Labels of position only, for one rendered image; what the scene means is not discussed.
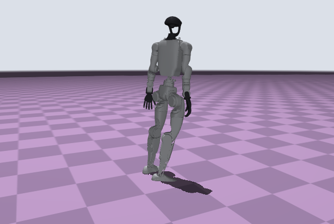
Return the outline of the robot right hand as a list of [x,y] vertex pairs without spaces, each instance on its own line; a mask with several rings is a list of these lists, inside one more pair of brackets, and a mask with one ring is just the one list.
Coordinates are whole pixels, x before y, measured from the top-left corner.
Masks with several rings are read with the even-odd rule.
[[189,96],[189,92],[188,91],[186,91],[185,93],[185,98],[184,98],[184,100],[186,100],[186,105],[187,105],[187,107],[186,107],[186,109],[185,109],[185,112],[188,110],[188,113],[185,115],[185,117],[188,117],[189,115],[190,115],[190,113],[191,113],[191,101],[190,101],[190,96]]

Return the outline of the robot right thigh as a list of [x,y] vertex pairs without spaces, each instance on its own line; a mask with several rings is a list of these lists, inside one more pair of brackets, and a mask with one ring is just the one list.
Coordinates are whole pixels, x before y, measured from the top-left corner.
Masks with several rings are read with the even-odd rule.
[[[183,123],[183,118],[185,114],[184,98],[179,96],[175,92],[171,92],[169,94],[168,104],[170,107],[174,107],[170,114],[171,131],[164,133],[162,137],[165,134],[169,134],[172,136],[172,142],[173,142],[176,139],[181,129],[182,123]],[[162,140],[162,137],[161,137],[161,140]]]

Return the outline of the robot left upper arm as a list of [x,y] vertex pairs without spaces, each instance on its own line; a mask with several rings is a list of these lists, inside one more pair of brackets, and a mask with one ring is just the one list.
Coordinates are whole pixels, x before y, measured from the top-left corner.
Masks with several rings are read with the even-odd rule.
[[158,62],[158,44],[159,42],[155,42],[152,45],[152,55],[151,55],[151,59],[150,59],[150,67],[149,67],[149,71],[153,72],[153,73],[157,73],[158,72],[158,66],[157,66],[157,62]]

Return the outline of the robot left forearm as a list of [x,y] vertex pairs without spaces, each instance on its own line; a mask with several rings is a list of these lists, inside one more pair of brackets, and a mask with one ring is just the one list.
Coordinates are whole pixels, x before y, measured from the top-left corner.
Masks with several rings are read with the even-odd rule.
[[153,82],[154,82],[154,78],[155,78],[156,75],[148,70],[148,75],[147,76],[148,76],[147,92],[152,93]]

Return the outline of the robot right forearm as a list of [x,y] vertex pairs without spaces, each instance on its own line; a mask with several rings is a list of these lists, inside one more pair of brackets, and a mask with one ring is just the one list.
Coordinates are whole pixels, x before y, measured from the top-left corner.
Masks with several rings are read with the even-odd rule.
[[[184,75],[182,76],[182,80],[183,80],[183,83],[182,83],[182,89],[183,89],[183,97],[185,98],[185,92],[190,90],[190,77],[191,77],[191,74],[192,74],[192,68],[190,66],[187,66],[186,69],[185,69],[185,73]],[[189,96],[190,96],[190,92],[189,92]]]

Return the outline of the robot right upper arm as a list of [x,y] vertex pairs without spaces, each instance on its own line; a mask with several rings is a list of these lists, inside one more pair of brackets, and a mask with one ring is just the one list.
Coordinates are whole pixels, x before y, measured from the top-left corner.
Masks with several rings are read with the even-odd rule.
[[182,73],[185,73],[185,69],[189,66],[190,55],[192,51],[192,45],[185,41],[180,41],[180,48],[182,50]]

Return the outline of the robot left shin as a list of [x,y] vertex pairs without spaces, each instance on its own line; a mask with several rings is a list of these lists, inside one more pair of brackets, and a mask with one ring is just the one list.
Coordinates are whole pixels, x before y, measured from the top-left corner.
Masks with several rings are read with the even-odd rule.
[[[150,129],[151,128],[149,128],[149,131],[150,131]],[[157,153],[158,148],[159,148],[160,138],[161,138],[161,135],[157,138],[151,137],[150,134],[148,136],[148,140],[147,140],[147,145],[148,145],[148,147],[147,147],[147,151],[148,151],[147,166],[149,165],[150,168],[153,167],[154,160],[155,160],[155,157],[156,157],[156,153]]]

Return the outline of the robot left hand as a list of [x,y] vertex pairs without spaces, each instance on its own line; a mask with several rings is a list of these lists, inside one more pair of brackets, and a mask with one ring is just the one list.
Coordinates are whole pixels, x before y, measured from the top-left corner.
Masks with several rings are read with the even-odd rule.
[[152,93],[147,92],[147,88],[146,88],[146,94],[147,95],[145,96],[144,107],[145,107],[145,103],[146,103],[146,109],[147,109],[147,105],[148,105],[148,110],[150,110],[150,103],[151,103],[151,109],[152,109],[152,101],[154,102],[154,105],[156,105],[156,102],[152,98],[153,88],[152,88]]

